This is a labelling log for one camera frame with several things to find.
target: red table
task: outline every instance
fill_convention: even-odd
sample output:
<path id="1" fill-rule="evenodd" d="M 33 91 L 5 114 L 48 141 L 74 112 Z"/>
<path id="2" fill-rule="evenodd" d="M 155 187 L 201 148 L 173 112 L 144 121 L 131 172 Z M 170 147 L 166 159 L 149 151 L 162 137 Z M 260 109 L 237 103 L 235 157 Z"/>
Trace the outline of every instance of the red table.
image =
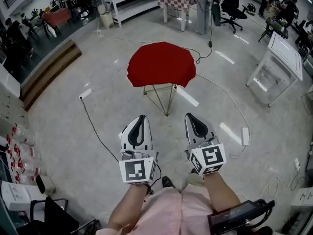
<path id="1" fill-rule="evenodd" d="M 127 71 L 127 77 L 134 87 L 144 87 L 144 95 L 149 92 L 145 90 L 146 86 L 153 86 L 152 91 L 155 91 L 162 109 L 148 95 L 147 97 L 166 116 L 168 116 L 172 103 L 172 90 L 176 91 L 177 85 L 186 87 L 188 82 L 196 76 L 196 67 L 190 52 L 167 42 L 147 44 L 140 47 L 129 61 Z M 167 111 L 164 110 L 154 87 L 157 84 L 172 84 L 169 87 L 171 93 Z"/>

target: wooden step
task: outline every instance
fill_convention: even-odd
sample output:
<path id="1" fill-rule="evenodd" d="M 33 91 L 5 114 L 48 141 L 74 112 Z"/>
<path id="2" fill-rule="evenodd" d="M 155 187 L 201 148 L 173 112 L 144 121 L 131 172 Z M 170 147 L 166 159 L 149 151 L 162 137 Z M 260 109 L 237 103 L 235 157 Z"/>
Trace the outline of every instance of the wooden step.
<path id="1" fill-rule="evenodd" d="M 81 55 L 75 42 L 70 40 L 44 62 L 22 88 L 25 110 L 28 111 L 49 84 Z"/>

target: metal stand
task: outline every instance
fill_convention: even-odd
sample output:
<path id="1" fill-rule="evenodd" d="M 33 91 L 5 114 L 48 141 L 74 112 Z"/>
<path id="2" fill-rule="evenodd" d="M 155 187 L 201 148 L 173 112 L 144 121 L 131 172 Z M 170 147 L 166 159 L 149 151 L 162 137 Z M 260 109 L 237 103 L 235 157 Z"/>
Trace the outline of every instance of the metal stand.
<path id="1" fill-rule="evenodd" d="M 173 101 L 173 98 L 174 98 L 174 95 L 175 95 L 175 92 L 177 90 L 177 84 L 172 84 L 171 86 L 167 86 L 167 87 L 163 87 L 163 88 L 159 88 L 159 89 L 156 89 L 154 85 L 152 85 L 153 87 L 153 90 L 148 90 L 146 91 L 146 86 L 143 88 L 143 94 L 146 95 L 153 103 L 155 106 L 157 106 L 157 108 L 163 112 L 164 115 L 168 116 L 168 112 L 171 108 L 171 104 L 172 104 L 172 101 Z M 171 93 L 170 93 L 170 99 L 168 101 L 168 106 L 167 106 L 167 111 L 165 111 L 164 107 L 163 107 L 163 104 L 160 100 L 160 97 L 158 96 L 157 94 L 157 91 L 160 91 L 160 90 L 165 90 L 165 89 L 168 89 L 168 88 L 171 88 Z M 160 105 L 162 108 L 160 108 L 148 95 L 147 95 L 147 92 L 152 92 L 154 91 L 156 93 L 156 96 L 160 102 Z"/>

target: pink shirt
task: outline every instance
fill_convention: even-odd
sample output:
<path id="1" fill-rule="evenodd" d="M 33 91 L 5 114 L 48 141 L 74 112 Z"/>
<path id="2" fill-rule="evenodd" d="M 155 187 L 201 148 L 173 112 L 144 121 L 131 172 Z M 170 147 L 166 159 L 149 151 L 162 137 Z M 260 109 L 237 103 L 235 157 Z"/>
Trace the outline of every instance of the pink shirt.
<path id="1" fill-rule="evenodd" d="M 210 235 L 207 216 L 212 214 L 206 188 L 188 185 L 181 193 L 163 188 L 145 202 L 141 217 L 130 235 Z M 102 229 L 96 235 L 118 235 Z"/>

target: checkered tablecloth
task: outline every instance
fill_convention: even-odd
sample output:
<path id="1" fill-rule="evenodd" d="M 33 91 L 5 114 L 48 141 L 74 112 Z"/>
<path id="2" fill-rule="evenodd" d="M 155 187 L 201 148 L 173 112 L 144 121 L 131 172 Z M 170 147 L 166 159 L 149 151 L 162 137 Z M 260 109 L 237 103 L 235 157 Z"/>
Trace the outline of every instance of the checkered tablecloth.
<path id="1" fill-rule="evenodd" d="M 196 0 L 158 0 L 158 5 L 163 8 L 165 5 L 175 7 L 178 9 L 184 9 L 187 13 L 189 6 L 197 3 Z"/>

